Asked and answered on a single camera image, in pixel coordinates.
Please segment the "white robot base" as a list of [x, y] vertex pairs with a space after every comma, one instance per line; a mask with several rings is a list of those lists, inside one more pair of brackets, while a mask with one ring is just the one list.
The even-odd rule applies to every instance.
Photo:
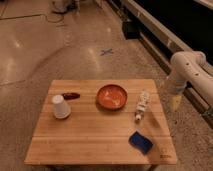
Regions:
[[69, 7], [80, 8], [80, 0], [49, 0], [52, 12], [66, 13]]

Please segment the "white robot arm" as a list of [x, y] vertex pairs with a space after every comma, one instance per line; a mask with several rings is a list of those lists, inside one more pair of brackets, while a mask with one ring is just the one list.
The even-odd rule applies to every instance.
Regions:
[[201, 51], [180, 51], [172, 55], [171, 72], [164, 82], [164, 87], [171, 95], [173, 111], [178, 109], [187, 83], [213, 108], [213, 76], [203, 69], [206, 63], [206, 55]]

